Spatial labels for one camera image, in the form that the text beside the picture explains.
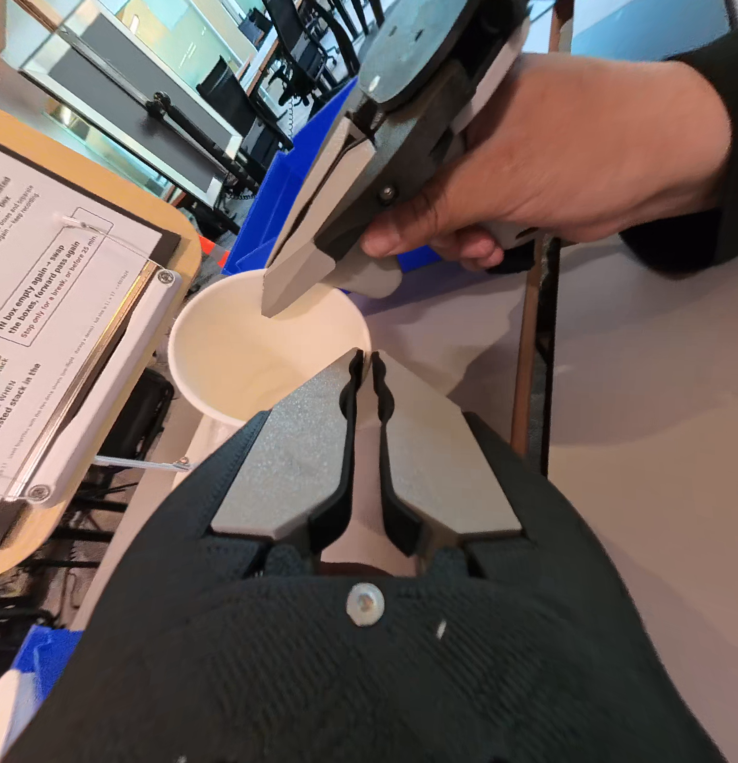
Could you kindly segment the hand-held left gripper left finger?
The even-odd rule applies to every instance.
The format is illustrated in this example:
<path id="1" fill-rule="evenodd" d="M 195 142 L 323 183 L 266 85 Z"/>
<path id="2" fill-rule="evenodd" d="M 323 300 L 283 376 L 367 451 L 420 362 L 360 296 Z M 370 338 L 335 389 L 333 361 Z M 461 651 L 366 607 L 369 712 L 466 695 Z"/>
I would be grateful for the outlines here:
<path id="1" fill-rule="evenodd" d="M 357 393 L 364 352 L 351 349 L 270 409 L 211 529 L 319 554 L 352 516 Z"/>

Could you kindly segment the ribbed black chair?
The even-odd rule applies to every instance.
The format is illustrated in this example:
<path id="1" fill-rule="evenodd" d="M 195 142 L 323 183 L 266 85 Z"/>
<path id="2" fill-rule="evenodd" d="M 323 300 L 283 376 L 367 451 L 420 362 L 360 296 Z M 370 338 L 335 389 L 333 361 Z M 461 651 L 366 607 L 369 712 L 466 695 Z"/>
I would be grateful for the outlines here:
<path id="1" fill-rule="evenodd" d="M 284 63 L 284 93 L 280 104 L 300 99 L 323 105 L 338 88 L 328 71 L 328 54 L 308 30 L 293 1 L 263 1 L 278 38 L 279 57 Z"/>

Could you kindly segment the person's right hand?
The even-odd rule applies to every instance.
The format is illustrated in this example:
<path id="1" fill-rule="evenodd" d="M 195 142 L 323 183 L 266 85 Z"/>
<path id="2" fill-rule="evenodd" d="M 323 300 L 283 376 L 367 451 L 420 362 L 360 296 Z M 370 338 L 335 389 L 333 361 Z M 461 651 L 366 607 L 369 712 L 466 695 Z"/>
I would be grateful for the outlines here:
<path id="1" fill-rule="evenodd" d="M 684 62 L 528 54 L 472 119 L 464 154 L 361 238 L 379 259 L 428 245 L 466 269 L 502 262 L 483 222 L 590 242 L 717 205 L 729 114 Z"/>

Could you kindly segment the blue plastic bin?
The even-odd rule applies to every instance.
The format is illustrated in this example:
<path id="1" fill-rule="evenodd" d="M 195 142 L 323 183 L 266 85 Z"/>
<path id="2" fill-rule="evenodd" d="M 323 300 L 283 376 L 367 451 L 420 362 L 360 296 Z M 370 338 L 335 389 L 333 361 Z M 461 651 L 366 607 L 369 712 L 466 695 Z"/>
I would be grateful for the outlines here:
<path id="1" fill-rule="evenodd" d="M 11 669 L 29 676 L 37 705 L 47 699 L 78 646 L 83 631 L 32 625 Z"/>
<path id="2" fill-rule="evenodd" d="M 452 83 L 449 73 L 440 72 L 397 108 L 374 99 L 356 80 L 341 90 L 298 133 L 294 149 L 274 159 L 226 271 L 266 272 L 270 252 L 339 115 L 347 115 L 370 138 L 374 157 L 318 232 L 315 243 L 337 262 L 353 244 L 364 253 L 360 239 L 369 224 L 383 211 L 411 199 L 440 167 L 450 144 L 450 123 L 458 104 L 449 92 Z M 396 255 L 379 260 L 392 257 L 398 261 Z"/>

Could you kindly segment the person's right forearm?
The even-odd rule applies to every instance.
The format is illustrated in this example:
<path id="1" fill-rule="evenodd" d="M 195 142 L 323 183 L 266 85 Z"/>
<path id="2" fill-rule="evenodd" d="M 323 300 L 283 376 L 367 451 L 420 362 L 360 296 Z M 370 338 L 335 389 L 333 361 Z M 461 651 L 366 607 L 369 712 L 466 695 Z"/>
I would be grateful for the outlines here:
<path id="1" fill-rule="evenodd" d="M 683 62 L 697 71 L 726 107 L 731 141 L 724 183 L 713 208 L 641 224 L 619 236 L 648 268 L 687 274 L 738 257 L 738 28 L 668 60 Z"/>

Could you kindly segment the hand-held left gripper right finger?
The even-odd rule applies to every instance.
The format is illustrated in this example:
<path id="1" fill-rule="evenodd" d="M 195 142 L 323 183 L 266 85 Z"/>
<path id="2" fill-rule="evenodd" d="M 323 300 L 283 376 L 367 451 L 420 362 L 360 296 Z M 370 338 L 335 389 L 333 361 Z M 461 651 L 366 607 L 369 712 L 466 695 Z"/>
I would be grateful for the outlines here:
<path id="1" fill-rule="evenodd" d="M 388 353 L 372 354 L 383 526 L 404 556 L 511 538 L 522 525 L 463 411 Z"/>

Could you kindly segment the black office chair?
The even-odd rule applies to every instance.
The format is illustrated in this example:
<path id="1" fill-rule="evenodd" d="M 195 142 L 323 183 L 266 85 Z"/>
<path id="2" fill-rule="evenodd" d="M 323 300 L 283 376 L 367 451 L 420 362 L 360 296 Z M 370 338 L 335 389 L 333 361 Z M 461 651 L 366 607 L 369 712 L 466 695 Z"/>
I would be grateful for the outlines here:
<path id="1" fill-rule="evenodd" d="M 145 369 L 97 454 L 145 460 L 163 431 L 173 398 L 173 384 L 152 369 Z"/>

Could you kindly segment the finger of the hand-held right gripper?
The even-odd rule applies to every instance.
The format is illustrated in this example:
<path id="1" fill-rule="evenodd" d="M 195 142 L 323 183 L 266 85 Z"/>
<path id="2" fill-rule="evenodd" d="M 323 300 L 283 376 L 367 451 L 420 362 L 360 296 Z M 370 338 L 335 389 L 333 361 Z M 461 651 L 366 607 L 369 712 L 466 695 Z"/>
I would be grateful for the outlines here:
<path id="1" fill-rule="evenodd" d="M 364 254 L 358 245 L 337 262 L 313 246 L 304 247 L 276 269 L 265 272 L 261 313 L 267 318 L 278 315 L 314 285 L 328 281 L 336 288 L 370 298 L 385 298 L 396 291 L 402 271 L 396 257 L 379 260 Z"/>
<path id="2" fill-rule="evenodd" d="M 370 161 L 370 138 L 347 115 L 339 115 L 270 252 L 267 271 L 313 246 L 318 232 Z"/>

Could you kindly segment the printed instruction sheet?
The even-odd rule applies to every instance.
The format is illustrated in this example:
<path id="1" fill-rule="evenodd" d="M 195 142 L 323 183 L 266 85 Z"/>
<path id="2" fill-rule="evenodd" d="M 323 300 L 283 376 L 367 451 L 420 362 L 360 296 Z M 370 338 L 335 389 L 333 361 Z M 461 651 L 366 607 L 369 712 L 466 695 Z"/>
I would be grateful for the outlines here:
<path id="1" fill-rule="evenodd" d="M 30 486 L 161 241 L 0 148 L 0 501 Z"/>

